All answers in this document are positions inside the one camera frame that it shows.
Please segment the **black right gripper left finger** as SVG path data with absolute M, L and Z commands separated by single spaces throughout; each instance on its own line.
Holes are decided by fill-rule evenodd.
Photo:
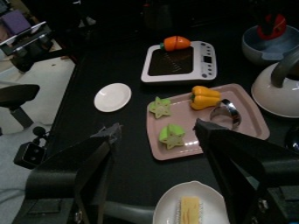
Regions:
M 101 224 L 119 124 L 57 152 L 31 172 L 23 224 Z

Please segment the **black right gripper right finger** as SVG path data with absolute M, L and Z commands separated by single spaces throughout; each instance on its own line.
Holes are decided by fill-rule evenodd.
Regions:
M 197 120 L 231 224 L 299 224 L 299 154 Z

